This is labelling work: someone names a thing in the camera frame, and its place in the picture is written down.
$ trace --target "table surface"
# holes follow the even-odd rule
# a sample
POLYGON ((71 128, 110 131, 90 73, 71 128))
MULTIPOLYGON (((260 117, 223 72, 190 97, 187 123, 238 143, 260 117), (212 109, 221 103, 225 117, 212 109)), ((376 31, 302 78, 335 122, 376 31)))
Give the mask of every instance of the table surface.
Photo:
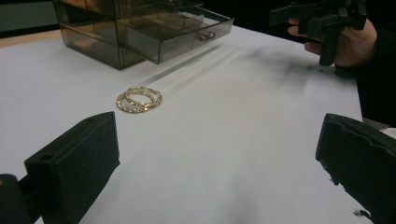
POLYGON ((361 120, 356 82, 288 40, 234 26, 174 60, 121 71, 60 37, 3 47, 0 105, 0 171, 18 179, 50 141, 115 111, 120 166, 81 223, 371 223, 315 160, 326 113, 361 120), (163 103, 119 110, 132 86, 163 103))

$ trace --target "storage box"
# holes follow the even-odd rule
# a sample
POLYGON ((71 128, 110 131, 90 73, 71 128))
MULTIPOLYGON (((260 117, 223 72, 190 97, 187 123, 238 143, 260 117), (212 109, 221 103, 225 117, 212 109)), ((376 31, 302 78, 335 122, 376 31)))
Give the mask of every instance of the storage box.
POLYGON ((233 19, 183 0, 53 0, 66 46, 123 69, 162 63, 231 32, 233 19))

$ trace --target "human hand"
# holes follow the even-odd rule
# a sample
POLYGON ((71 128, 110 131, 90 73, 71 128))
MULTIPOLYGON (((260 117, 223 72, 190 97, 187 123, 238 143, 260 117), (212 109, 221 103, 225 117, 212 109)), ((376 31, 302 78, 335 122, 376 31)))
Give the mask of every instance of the human hand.
MULTIPOLYGON (((300 20, 290 18, 289 23, 292 24, 288 29, 291 35, 305 36, 298 34, 298 25, 300 20)), ((323 42, 323 37, 315 38, 319 42, 323 42)), ((355 30, 352 27, 346 27, 340 34, 338 46, 335 52, 334 64, 340 67, 356 67, 361 66, 370 61, 375 54, 376 30, 373 24, 366 20, 363 30, 355 30)), ((321 43, 307 42, 304 44, 305 50, 320 55, 321 43)))

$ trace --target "jewelry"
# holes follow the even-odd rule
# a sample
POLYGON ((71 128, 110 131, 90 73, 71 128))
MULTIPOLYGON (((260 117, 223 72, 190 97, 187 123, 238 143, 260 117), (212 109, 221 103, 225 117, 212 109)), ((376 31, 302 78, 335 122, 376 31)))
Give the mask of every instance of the jewelry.
POLYGON ((117 106, 128 113, 132 114, 139 114, 143 113, 146 111, 149 111, 150 109, 156 107, 161 103, 163 100, 163 96, 158 92, 153 89, 149 89, 146 87, 132 87, 128 89, 127 91, 123 92, 119 97, 117 98, 117 106), (131 97, 130 95, 143 95, 146 96, 150 99, 150 103, 147 102, 137 102, 131 97), (122 101, 125 100, 128 102, 130 105, 125 105, 122 101))

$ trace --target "tabletop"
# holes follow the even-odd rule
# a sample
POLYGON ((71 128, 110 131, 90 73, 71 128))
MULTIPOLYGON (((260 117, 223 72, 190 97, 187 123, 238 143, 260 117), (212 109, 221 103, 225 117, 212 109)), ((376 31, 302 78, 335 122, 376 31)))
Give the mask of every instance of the tabletop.
POLYGON ((361 120, 356 82, 298 43, 234 26, 168 62, 121 71, 60 37, 0 48, 2 174, 24 177, 24 160, 107 111, 120 166, 81 223, 370 223, 315 160, 326 113, 361 120), (163 102, 119 110, 133 86, 163 102))

